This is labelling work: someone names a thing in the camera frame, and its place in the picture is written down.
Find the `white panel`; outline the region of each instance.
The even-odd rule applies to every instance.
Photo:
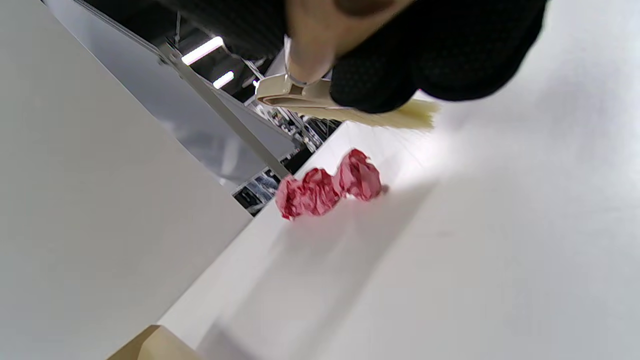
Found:
[[[73,0],[47,0],[47,5],[60,22],[211,172],[241,184],[265,167],[264,162],[175,70],[158,63],[154,53]],[[233,97],[218,93],[274,156],[282,158],[294,150],[290,138],[271,124],[267,125]]]
[[[105,359],[250,217],[40,1],[0,33],[0,358]]]
[[[389,193],[271,204],[162,323],[215,360],[640,359],[640,3],[545,22],[432,133],[340,127],[308,166],[359,147]]]

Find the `ceiling light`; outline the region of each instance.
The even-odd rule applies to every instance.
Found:
[[[232,81],[234,79],[234,72],[230,71],[222,76],[220,76],[220,78],[216,81],[213,82],[213,87],[216,89],[219,89],[223,86],[225,86],[226,84],[229,84],[229,81]]]
[[[194,51],[191,51],[187,55],[182,57],[182,62],[191,65],[192,63],[202,59],[203,56],[209,54],[211,51],[221,47],[224,45],[221,37],[214,37],[213,39],[207,41],[206,43],[200,45]]]

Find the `black glove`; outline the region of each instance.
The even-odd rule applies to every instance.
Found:
[[[284,0],[157,0],[229,51],[276,56],[287,31]],[[540,33],[547,0],[416,0],[342,56],[331,95],[364,112],[394,110],[416,90],[448,101],[486,97],[516,73]]]

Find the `white table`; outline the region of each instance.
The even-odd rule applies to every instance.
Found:
[[[161,320],[205,358],[638,359],[640,3],[552,1],[497,95],[430,134],[348,124],[390,193],[273,204]]]

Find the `hand brush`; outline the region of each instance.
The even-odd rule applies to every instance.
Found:
[[[294,85],[287,75],[275,75],[261,80],[256,89],[258,101],[278,106],[301,115],[319,119],[353,121],[368,126],[399,129],[431,129],[432,116],[438,110],[435,102],[412,99],[397,110],[369,114],[336,104],[329,94],[331,81],[322,79],[304,87]]]

